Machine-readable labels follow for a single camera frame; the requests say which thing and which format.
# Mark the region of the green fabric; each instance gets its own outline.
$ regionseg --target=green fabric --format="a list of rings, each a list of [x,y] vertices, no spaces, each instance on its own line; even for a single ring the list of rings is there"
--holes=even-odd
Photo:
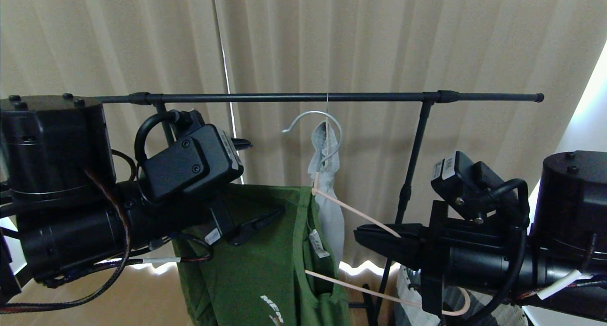
[[[235,224],[278,206],[285,213],[241,246],[213,244],[208,263],[179,263],[179,275],[193,323],[200,326],[349,324],[348,296],[333,285],[305,274],[305,269],[337,276],[332,256],[320,259],[308,235],[319,233],[317,205],[309,187],[236,185],[223,192]],[[188,233],[204,238],[191,227]],[[179,256],[204,254],[184,240],[173,241]],[[284,321],[281,323],[278,313]]]

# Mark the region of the light under curtain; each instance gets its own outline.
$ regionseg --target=light under curtain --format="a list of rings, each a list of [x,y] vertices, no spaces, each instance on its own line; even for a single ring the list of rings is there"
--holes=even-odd
[[[450,103],[431,112],[405,222],[427,223],[431,166],[454,150],[535,183],[607,38],[607,0],[0,0],[0,95],[435,91],[546,95],[544,103]],[[222,50],[225,52],[224,70]],[[232,129],[224,103],[197,108]],[[249,184],[310,184],[310,135],[324,103],[236,103]],[[345,140],[336,194],[394,220],[418,103],[330,103]],[[152,107],[108,105],[112,146],[132,156]],[[148,154],[165,146],[160,130]],[[119,179],[128,167],[115,161]],[[378,255],[345,213],[343,261]]]

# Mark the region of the hanger hook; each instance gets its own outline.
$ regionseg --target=hanger hook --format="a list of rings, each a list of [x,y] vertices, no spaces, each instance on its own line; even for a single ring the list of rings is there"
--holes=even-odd
[[[291,131],[293,129],[293,127],[295,127],[295,125],[299,122],[299,120],[301,120],[301,118],[303,116],[310,115],[310,114],[321,114],[321,115],[327,116],[328,118],[331,119],[331,121],[333,121],[333,123],[335,123],[335,125],[337,125],[338,130],[340,130],[340,140],[338,140],[338,146],[335,148],[334,151],[332,151],[331,153],[327,154],[327,156],[321,161],[321,163],[323,163],[323,162],[327,161],[328,158],[332,157],[333,155],[335,155],[340,150],[341,144],[342,144],[342,140],[343,140],[343,130],[341,128],[341,125],[338,122],[338,120],[336,120],[333,116],[327,114],[326,112],[317,112],[316,110],[312,110],[310,112],[304,112],[304,113],[300,114],[299,116],[297,116],[295,118],[295,120],[293,120],[293,123],[291,123],[291,125],[289,126],[288,129],[284,129],[282,132],[284,134],[288,133],[289,131]]]

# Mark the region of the clothes rack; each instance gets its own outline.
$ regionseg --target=clothes rack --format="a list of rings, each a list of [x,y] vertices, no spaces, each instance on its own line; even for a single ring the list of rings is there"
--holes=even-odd
[[[412,193],[412,182],[419,151],[425,133],[425,127],[430,116],[432,105],[435,103],[453,103],[457,101],[514,101],[537,102],[544,100],[539,94],[501,94],[501,93],[458,93],[456,91],[436,91],[422,93],[262,93],[262,94],[150,94],[135,93],[130,95],[115,95],[95,97],[102,103],[132,103],[138,105],[154,105],[158,112],[165,112],[165,103],[212,103],[212,102],[421,102],[419,121],[415,132],[414,144],[411,149],[405,183],[399,194],[396,209],[395,224],[403,222],[405,211]],[[174,142],[173,133],[168,123],[163,123],[167,143]],[[390,274],[392,259],[386,259],[384,273],[379,285],[379,293],[385,293]],[[375,302],[367,293],[362,293],[364,302],[350,303],[350,308],[364,308],[370,326],[377,325],[382,298]]]

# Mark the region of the cylindrical motor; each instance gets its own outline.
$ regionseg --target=cylindrical motor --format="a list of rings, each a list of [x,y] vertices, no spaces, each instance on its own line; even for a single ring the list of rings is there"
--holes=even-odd
[[[115,184],[103,107],[95,99],[11,96],[0,101],[2,154],[16,203],[90,201],[99,196],[87,166]]]
[[[607,153],[575,151],[544,160],[533,238],[551,255],[581,261],[596,233],[594,262],[607,264]]]

